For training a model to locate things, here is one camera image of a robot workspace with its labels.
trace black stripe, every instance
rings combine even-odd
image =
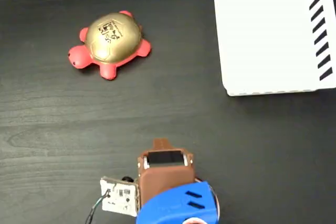
[[[320,76],[320,81],[332,74],[332,67],[330,67],[323,75]]]
[[[326,56],[318,65],[318,68],[322,68],[326,63],[328,63],[329,61],[331,61],[330,59],[330,55]]]
[[[202,205],[197,204],[197,203],[192,202],[192,201],[189,201],[188,205],[192,206],[192,207],[195,207],[195,208],[198,208],[198,209],[204,209],[205,208],[205,206],[202,206]]]
[[[312,10],[312,8],[319,2],[320,0],[314,0],[313,3],[309,6],[309,9]]]
[[[314,13],[314,15],[311,17],[310,21],[313,21],[314,19],[316,19],[317,16],[319,16],[322,12],[323,12],[323,6],[321,6],[321,7]]]
[[[327,30],[324,30],[319,37],[317,37],[317,39],[314,41],[314,44],[316,45],[318,42],[321,41],[321,39],[323,39],[325,36],[327,36]]]
[[[329,48],[329,43],[326,42],[317,52],[316,52],[316,57],[326,51]]]
[[[202,197],[202,195],[193,193],[192,191],[187,191],[185,194],[187,194],[189,196],[192,196],[192,197],[195,197],[195,198],[201,198]]]
[[[321,19],[321,21],[314,27],[313,33],[315,33],[322,25],[326,23],[325,19]]]

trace white box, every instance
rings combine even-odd
[[[215,11],[229,95],[336,87],[333,0],[215,0]]]

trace black sticker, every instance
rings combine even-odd
[[[118,27],[113,21],[101,25],[100,27],[98,27],[98,30],[100,31],[101,35],[104,35],[105,41],[107,43],[111,43],[112,40],[118,40],[120,39],[120,37],[122,37],[122,34],[120,33]]]

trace gold turtle shell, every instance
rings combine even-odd
[[[132,17],[111,13],[90,25],[85,44],[94,60],[118,63],[136,52],[141,38],[141,29]]]

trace turtle head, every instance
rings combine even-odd
[[[71,64],[78,69],[85,68],[92,63],[90,52],[85,45],[71,48],[68,57]]]

